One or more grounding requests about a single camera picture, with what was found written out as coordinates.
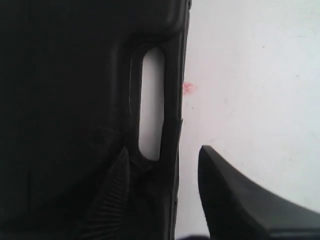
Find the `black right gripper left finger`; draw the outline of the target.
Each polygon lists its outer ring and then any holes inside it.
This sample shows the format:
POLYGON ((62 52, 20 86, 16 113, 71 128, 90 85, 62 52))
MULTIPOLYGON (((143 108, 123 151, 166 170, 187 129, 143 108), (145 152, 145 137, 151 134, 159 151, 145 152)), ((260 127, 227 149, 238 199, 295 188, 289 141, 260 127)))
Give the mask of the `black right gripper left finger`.
POLYGON ((78 240, 117 240, 126 212, 130 186, 129 154, 123 148, 90 206, 78 240))

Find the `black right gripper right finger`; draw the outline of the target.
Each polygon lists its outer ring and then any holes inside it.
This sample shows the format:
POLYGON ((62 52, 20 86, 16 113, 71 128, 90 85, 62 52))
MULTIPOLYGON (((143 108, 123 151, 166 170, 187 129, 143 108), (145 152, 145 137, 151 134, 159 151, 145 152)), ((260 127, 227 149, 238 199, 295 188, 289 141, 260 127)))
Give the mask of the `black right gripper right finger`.
POLYGON ((253 182, 211 146, 198 157, 198 189, 213 240, 318 240, 320 215, 253 182))

